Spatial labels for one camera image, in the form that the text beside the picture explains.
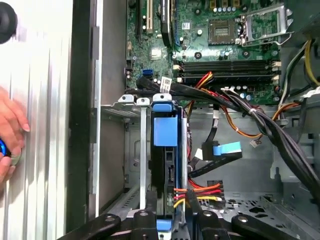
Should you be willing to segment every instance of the cpu socket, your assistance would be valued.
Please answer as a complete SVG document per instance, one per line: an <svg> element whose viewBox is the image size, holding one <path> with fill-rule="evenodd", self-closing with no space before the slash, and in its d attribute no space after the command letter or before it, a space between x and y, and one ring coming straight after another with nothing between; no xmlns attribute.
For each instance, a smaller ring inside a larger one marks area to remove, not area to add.
<svg viewBox="0 0 320 240"><path fill-rule="evenodd" d="M235 43L235 22L228 20L209 20L208 45L226 45Z"/></svg>

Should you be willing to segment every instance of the black knob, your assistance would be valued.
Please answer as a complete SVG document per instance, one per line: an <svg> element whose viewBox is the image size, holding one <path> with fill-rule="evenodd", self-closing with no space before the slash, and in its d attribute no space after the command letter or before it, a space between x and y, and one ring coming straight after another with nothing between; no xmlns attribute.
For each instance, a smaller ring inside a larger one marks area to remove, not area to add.
<svg viewBox="0 0 320 240"><path fill-rule="evenodd" d="M0 1L0 44L7 42L16 33L18 18L15 10Z"/></svg>

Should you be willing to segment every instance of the black ram slot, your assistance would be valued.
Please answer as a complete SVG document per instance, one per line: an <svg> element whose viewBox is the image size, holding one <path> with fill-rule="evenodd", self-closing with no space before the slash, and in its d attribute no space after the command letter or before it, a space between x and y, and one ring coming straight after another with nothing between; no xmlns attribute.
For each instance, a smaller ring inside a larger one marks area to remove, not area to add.
<svg viewBox="0 0 320 240"><path fill-rule="evenodd" d="M200 74L186 74L182 77L182 84L188 85L188 86L194 86L196 85L199 80L204 75ZM270 83L272 82L272 78L275 75L240 75L240 74L226 74L226 75L214 75L212 80L208 83L208 86L215 86L215 85L233 85L233 84L261 84L261 83Z"/></svg>
<svg viewBox="0 0 320 240"><path fill-rule="evenodd" d="M272 62L266 60L253 61L211 61L180 63L181 70L177 77L182 78L185 85L195 85L208 72L213 73L209 85L237 83L268 83L278 75L273 72Z"/></svg>

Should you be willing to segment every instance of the finger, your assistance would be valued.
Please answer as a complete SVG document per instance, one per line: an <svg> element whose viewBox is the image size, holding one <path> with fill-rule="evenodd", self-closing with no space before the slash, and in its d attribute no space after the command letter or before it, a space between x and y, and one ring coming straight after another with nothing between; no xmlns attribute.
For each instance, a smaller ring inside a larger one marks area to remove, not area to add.
<svg viewBox="0 0 320 240"><path fill-rule="evenodd" d="M16 116L17 121L19 122L21 128L26 132L30 132L30 126L28 123L28 119L26 118L25 114L21 110L21 108L9 98L4 99L4 103L8 106L8 108L13 112Z"/></svg>
<svg viewBox="0 0 320 240"><path fill-rule="evenodd" d="M9 122L14 132L14 135L20 144L20 147L23 148L23 136L20 132L20 125L18 123L16 115L5 104L0 104L0 114L2 114L4 118Z"/></svg>
<svg viewBox="0 0 320 240"><path fill-rule="evenodd" d="M20 155L21 147L16 135L9 122L2 115L0 115L0 137L13 155Z"/></svg>
<svg viewBox="0 0 320 240"><path fill-rule="evenodd" d="M8 156L5 156L0 161L0 183L3 183L5 177L8 173L8 170L10 168L10 164L11 164L11 158Z"/></svg>
<svg viewBox="0 0 320 240"><path fill-rule="evenodd" d="M16 166L10 166L9 170L3 180L3 182L5 183L6 181L8 181L9 179L11 179L12 175L14 174L14 171L16 169Z"/></svg>

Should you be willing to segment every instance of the white connector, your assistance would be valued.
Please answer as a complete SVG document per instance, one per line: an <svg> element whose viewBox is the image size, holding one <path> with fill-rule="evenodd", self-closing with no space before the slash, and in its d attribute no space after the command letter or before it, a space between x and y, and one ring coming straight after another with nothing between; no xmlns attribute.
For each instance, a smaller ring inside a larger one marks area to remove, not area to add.
<svg viewBox="0 0 320 240"><path fill-rule="evenodd" d="M310 98L313 95L320 94L320 86L318 86L315 90L310 90L306 94L302 95L302 98Z"/></svg>

